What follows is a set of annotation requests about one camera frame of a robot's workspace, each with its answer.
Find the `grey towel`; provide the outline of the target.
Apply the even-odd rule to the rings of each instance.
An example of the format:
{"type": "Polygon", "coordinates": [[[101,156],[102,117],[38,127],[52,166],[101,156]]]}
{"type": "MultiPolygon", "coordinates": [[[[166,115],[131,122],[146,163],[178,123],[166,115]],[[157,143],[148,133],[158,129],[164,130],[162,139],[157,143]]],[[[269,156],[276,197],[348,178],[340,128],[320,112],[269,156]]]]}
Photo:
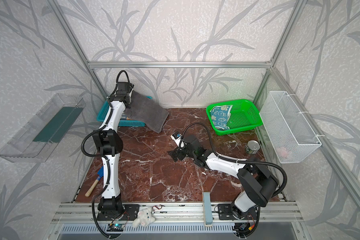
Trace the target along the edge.
{"type": "Polygon", "coordinates": [[[132,92],[130,108],[125,109],[128,118],[145,123],[152,131],[160,133],[169,116],[169,112],[154,100],[132,92]]]}

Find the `teal patterned towel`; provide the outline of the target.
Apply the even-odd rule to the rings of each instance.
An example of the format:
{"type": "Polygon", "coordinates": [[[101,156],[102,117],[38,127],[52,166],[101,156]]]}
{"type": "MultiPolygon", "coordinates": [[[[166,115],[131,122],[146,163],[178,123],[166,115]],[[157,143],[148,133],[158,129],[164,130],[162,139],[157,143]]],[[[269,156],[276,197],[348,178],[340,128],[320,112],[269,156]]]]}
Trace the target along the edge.
{"type": "Polygon", "coordinates": [[[210,111],[213,126],[220,131],[229,130],[228,121],[231,117],[232,105],[215,106],[210,111]]]}

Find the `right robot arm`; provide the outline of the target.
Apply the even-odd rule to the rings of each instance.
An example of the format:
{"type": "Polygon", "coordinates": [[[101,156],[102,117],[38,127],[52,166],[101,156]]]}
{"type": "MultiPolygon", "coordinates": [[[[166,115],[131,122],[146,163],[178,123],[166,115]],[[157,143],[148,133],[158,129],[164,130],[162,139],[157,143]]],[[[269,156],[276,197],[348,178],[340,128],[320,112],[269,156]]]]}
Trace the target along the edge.
{"type": "Polygon", "coordinates": [[[238,220],[244,219],[254,207],[266,207],[269,200],[281,193],[287,185],[287,174],[277,164],[259,161],[256,157],[237,159],[217,153],[211,133],[203,123],[192,123],[183,133],[175,132],[171,138],[177,145],[168,152],[174,162],[188,157],[200,168],[220,171],[240,181],[244,191],[233,200],[229,210],[229,214],[238,220]],[[194,125],[205,128],[210,149],[205,149],[196,136],[186,135],[187,130],[194,125]]]}

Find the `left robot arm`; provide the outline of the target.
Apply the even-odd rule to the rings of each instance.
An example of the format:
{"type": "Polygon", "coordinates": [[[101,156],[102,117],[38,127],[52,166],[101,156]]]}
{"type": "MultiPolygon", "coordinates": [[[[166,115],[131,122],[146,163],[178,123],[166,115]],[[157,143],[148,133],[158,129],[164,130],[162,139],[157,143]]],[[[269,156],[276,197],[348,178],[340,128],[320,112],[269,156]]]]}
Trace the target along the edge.
{"type": "Polygon", "coordinates": [[[87,157],[100,157],[103,161],[104,187],[98,211],[102,214],[120,216],[124,213],[118,179],[120,153],[124,144],[117,133],[119,122],[126,108],[131,105],[134,85],[127,71],[121,70],[116,78],[116,86],[107,97],[108,112],[101,127],[88,134],[81,151],[87,157]]]}

